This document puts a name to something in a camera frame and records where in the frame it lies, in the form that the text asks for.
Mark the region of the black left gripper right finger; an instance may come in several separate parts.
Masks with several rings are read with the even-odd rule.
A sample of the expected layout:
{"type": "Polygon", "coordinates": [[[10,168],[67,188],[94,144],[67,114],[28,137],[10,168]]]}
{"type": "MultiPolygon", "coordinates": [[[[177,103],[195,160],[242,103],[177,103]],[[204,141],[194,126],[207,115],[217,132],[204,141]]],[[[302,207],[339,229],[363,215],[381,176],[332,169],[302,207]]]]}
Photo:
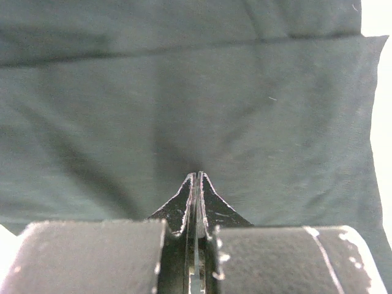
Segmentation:
{"type": "Polygon", "coordinates": [[[352,227],[256,227],[197,176],[205,293],[386,293],[352,227]]]}

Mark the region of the black t-shirt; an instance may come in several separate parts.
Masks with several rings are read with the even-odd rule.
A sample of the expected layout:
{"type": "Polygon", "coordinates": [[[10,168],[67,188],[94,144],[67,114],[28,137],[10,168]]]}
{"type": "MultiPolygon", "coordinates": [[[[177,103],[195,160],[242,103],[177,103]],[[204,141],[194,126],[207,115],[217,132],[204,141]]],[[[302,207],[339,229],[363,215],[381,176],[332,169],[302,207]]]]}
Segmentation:
{"type": "Polygon", "coordinates": [[[387,289],[359,1],[2,1],[1,224],[144,219],[188,173],[256,225],[349,225],[387,289]]]}

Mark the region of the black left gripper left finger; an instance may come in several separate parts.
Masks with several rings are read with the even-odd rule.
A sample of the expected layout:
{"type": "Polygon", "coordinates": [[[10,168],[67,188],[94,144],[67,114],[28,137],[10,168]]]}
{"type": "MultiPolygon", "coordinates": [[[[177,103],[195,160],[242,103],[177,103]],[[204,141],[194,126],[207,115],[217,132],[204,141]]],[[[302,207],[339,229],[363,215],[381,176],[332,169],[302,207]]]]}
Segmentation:
{"type": "Polygon", "coordinates": [[[2,293],[189,293],[195,173],[147,220],[43,221],[18,236],[2,293]]]}

